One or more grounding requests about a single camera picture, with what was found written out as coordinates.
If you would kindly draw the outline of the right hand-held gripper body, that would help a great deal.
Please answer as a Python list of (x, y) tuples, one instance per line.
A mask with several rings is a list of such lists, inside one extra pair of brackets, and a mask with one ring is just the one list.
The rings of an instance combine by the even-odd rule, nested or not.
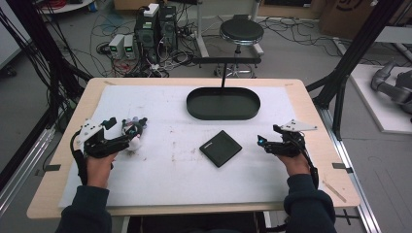
[(282, 142), (274, 142), (275, 149), (272, 154), (294, 157), (306, 151), (304, 131), (317, 130), (316, 125), (311, 125), (295, 119), (279, 125), (284, 130), (284, 134), (280, 134)]

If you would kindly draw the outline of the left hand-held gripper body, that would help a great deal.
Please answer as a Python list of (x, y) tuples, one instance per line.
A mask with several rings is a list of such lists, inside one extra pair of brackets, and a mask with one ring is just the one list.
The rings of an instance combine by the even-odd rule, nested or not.
[(130, 138), (121, 135), (114, 139), (106, 139), (104, 132), (106, 129), (102, 122), (98, 123), (91, 118), (87, 118), (81, 127), (76, 143), (83, 147), (86, 155), (95, 158), (103, 158), (115, 152), (126, 149), (129, 146)]

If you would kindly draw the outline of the person's left hand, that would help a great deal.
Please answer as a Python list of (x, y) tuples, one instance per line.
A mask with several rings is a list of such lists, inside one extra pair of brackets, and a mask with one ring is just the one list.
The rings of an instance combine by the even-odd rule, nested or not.
[(106, 188), (112, 170), (112, 163), (116, 160), (117, 153), (103, 158), (89, 156), (86, 159), (87, 185)]

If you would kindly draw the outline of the light wooden table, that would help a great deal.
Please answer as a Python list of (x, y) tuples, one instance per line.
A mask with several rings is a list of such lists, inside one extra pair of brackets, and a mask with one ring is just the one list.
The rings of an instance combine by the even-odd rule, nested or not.
[[(218, 79), (201, 78), (95, 78), (86, 86), (80, 103), (73, 114), (68, 127), (51, 160), (53, 164), (60, 164), (59, 171), (47, 172), (33, 200), (27, 210), (32, 219), (58, 218), (62, 210), (72, 203), (77, 187), (81, 181), (78, 168), (72, 156), (71, 149), (78, 147), (76, 140), (80, 128), (87, 118), (91, 118), (105, 87), (111, 85), (155, 85), (155, 86), (188, 86), (192, 92), (199, 87), (221, 87)], [(317, 130), (306, 131), (305, 145), (313, 164), (318, 168), (320, 188), (327, 193), (335, 207), (356, 207), (360, 198), (345, 170), (333, 169), (332, 163), (341, 163), (335, 146), (333, 145), (326, 128), (304, 84), (298, 79), (230, 79), (224, 87), (244, 87), (253, 91), (254, 87), (282, 87), (287, 91), (295, 113), (293, 119), (316, 125)], [(322, 181), (331, 184), (347, 199), (347, 203), (340, 202)], [(183, 206), (150, 206), (150, 207), (111, 207), (108, 210), (113, 216), (149, 216), (149, 215), (176, 215), (201, 213), (229, 213), (274, 211), (283, 207), (279, 203), (240, 203), (240, 204), (208, 204)]]

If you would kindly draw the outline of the black flat square box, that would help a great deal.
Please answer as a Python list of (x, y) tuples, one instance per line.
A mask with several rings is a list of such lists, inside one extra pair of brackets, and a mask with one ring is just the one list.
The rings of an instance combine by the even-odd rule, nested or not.
[(222, 167), (229, 159), (236, 155), (242, 147), (225, 131), (219, 132), (200, 148), (218, 168)]

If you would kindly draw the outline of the black tape strip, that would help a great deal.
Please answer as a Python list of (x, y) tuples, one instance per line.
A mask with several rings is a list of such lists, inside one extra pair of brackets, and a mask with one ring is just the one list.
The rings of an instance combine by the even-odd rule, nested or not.
[(38, 169), (35, 172), (35, 176), (43, 177), (47, 172), (59, 171), (60, 167), (61, 167), (60, 164), (47, 165), (46, 167), (44, 167), (42, 169)]
[(353, 168), (347, 167), (344, 163), (332, 163), (333, 169), (345, 170), (348, 174), (354, 173)]

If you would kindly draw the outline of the black oval tray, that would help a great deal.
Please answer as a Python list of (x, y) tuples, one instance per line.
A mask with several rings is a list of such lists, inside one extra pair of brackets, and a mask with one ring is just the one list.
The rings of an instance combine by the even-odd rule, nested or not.
[(244, 87), (199, 87), (187, 97), (187, 111), (202, 120), (246, 120), (260, 108), (256, 93)]

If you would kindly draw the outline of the thin wooden stick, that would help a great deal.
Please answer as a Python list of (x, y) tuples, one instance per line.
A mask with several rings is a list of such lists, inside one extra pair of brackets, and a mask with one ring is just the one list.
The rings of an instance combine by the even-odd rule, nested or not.
[(336, 196), (340, 200), (340, 202), (347, 203), (347, 199), (343, 195), (341, 195), (338, 192), (338, 190), (335, 189), (331, 184), (329, 184), (326, 181), (322, 181), (322, 184), (323, 184), (323, 187), (327, 188), (329, 192), (331, 192), (334, 196)]

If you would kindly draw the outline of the grey bench power supply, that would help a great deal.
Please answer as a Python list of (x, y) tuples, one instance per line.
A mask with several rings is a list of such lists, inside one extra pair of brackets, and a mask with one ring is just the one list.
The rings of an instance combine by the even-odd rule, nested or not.
[(135, 51), (135, 44), (134, 44), (134, 36), (132, 34), (124, 36), (124, 53), (127, 59), (135, 59), (136, 58), (136, 51)]
[(114, 59), (122, 59), (124, 56), (124, 36), (116, 35), (109, 43), (109, 49)]

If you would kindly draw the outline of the black T-shaped stand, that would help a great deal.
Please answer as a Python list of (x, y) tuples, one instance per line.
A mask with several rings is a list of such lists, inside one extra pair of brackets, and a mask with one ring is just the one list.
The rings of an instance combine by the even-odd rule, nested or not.
[(222, 64), (223, 73), (221, 74), (222, 83), (221, 88), (225, 86), (226, 79), (226, 69), (228, 64), (260, 64), (260, 58), (250, 58), (250, 57), (195, 57), (192, 62), (194, 64)]

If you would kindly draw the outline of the white platform board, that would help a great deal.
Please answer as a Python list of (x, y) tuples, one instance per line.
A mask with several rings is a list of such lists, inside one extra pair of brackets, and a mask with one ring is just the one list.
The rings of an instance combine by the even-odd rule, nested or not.
[(378, 65), (359, 64), (351, 74), (351, 81), (381, 132), (412, 135), (412, 115), (404, 112), (389, 96), (370, 87), (379, 69)]

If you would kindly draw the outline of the black round stool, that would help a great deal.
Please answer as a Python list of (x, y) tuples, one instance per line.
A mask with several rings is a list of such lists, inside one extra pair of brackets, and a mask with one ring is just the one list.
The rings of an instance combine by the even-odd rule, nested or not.
[[(234, 57), (239, 58), (241, 54), (241, 48), (246, 46), (253, 46), (257, 44), (263, 37), (263, 28), (249, 19), (248, 16), (234, 16), (221, 24), (220, 36), (236, 45)], [(214, 75), (220, 77), (223, 72), (228, 77), (239, 78), (241, 75), (248, 75), (250, 78), (255, 77), (254, 69), (250, 64), (245, 64), (246, 70), (240, 69), (239, 63), (231, 64), (227, 68), (223, 68), (220, 64), (214, 70)]]

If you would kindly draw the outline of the white box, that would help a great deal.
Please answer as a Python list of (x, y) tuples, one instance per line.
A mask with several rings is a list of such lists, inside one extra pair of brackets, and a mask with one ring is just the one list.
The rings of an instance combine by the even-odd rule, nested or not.
[(145, 17), (154, 17), (159, 10), (159, 5), (156, 3), (151, 3), (144, 11)]

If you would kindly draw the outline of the brown cardboard box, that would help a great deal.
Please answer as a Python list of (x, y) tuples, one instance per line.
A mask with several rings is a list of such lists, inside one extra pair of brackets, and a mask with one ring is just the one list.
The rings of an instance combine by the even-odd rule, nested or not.
[(326, 0), (320, 29), (327, 33), (356, 33), (374, 7), (372, 0)]

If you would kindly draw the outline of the aluminium rail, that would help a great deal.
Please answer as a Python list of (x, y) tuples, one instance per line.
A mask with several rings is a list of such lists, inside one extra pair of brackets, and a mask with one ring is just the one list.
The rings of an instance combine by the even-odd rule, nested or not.
[(49, 147), (55, 135), (55, 129), (45, 129), (25, 154), (17, 170), (12, 174), (4, 189), (0, 191), (0, 218), (16, 198), (18, 192), (33, 172), (35, 166)]
[(365, 233), (382, 233), (381, 228), (378, 224), (378, 221), (373, 214), (373, 211), (368, 203), (367, 197), (362, 189), (360, 180), (357, 176), (356, 170), (353, 166), (349, 153), (347, 152), (344, 143), (338, 139), (336, 134), (332, 131), (332, 116), (329, 110), (322, 110), (318, 108), (318, 113), (320, 118), (322, 119), (326, 131), (331, 139), (337, 153), (342, 160), (342, 168), (346, 171), (349, 175), (349, 179), (354, 186), (354, 189), (360, 198), (360, 203), (356, 206), (356, 210), (358, 212), (358, 216), (362, 223), (363, 229)]

